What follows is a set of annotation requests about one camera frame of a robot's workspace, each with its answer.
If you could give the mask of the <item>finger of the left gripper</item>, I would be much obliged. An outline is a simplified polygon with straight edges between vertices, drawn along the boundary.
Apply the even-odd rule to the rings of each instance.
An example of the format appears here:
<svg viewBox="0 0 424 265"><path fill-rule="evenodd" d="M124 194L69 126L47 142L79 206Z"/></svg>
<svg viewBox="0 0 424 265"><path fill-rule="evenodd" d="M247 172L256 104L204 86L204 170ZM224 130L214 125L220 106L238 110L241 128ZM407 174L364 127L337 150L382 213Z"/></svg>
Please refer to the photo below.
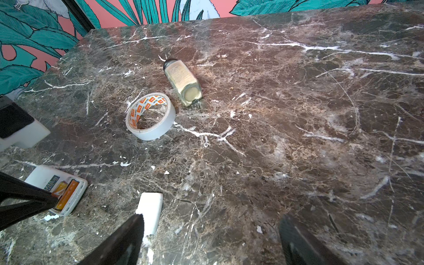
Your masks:
<svg viewBox="0 0 424 265"><path fill-rule="evenodd" d="M1 230L53 208L51 193L1 173Z"/></svg>

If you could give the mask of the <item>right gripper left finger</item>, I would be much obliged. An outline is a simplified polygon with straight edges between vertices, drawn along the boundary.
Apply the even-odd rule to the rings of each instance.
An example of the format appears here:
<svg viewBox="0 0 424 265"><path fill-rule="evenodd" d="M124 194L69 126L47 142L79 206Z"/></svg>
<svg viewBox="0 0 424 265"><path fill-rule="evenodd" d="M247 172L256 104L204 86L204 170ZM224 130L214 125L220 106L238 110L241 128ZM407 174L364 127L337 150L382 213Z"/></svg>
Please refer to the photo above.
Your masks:
<svg viewBox="0 0 424 265"><path fill-rule="evenodd" d="M81 265L135 265L144 237L144 217L135 214L79 262Z"/></svg>

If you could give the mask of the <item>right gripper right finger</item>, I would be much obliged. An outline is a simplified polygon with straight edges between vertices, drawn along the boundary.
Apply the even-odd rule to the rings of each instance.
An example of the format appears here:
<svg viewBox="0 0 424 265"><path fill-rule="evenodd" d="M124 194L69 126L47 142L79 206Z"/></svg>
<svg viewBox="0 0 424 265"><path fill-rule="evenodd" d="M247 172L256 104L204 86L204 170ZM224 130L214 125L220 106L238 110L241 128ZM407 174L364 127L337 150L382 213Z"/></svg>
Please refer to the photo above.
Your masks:
<svg viewBox="0 0 424 265"><path fill-rule="evenodd" d="M278 231L287 265L345 264L291 215L282 216Z"/></svg>

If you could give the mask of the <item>white red remote control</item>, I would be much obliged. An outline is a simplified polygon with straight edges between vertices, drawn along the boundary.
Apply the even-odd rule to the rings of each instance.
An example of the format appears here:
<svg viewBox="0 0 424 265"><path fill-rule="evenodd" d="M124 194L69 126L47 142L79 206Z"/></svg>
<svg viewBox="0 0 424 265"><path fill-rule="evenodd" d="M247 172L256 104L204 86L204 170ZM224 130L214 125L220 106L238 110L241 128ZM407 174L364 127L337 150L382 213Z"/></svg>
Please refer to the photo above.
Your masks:
<svg viewBox="0 0 424 265"><path fill-rule="evenodd" d="M88 187L85 179L47 165L37 166L24 182L57 198L50 212L59 216L70 215Z"/></svg>

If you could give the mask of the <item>orange battery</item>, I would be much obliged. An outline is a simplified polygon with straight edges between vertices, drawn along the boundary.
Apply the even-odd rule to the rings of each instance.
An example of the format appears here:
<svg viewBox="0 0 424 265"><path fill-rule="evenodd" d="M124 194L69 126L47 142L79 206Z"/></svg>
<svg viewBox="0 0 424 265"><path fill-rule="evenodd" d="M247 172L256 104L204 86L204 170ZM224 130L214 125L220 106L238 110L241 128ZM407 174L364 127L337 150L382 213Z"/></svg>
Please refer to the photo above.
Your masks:
<svg viewBox="0 0 424 265"><path fill-rule="evenodd" d="M65 193L61 196L59 202L56 204L55 210L62 211L64 209L65 205L71 198L72 194L74 193L78 185L79 185L78 181L72 180L70 182L70 184L65 190Z"/></svg>
<svg viewBox="0 0 424 265"><path fill-rule="evenodd" d="M66 188L68 187L68 183L65 181L62 181L56 189L51 193L53 197L60 198L66 191Z"/></svg>

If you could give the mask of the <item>white battery cover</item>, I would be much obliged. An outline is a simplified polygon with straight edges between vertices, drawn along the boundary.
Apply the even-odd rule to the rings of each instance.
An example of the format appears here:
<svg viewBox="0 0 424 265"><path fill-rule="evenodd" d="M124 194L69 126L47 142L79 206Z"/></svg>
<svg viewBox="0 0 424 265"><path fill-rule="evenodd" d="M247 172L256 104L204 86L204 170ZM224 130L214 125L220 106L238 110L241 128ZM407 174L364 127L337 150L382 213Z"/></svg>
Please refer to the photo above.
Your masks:
<svg viewBox="0 0 424 265"><path fill-rule="evenodd" d="M144 192L141 194L135 213L144 218L144 237L156 234L162 205L162 193Z"/></svg>

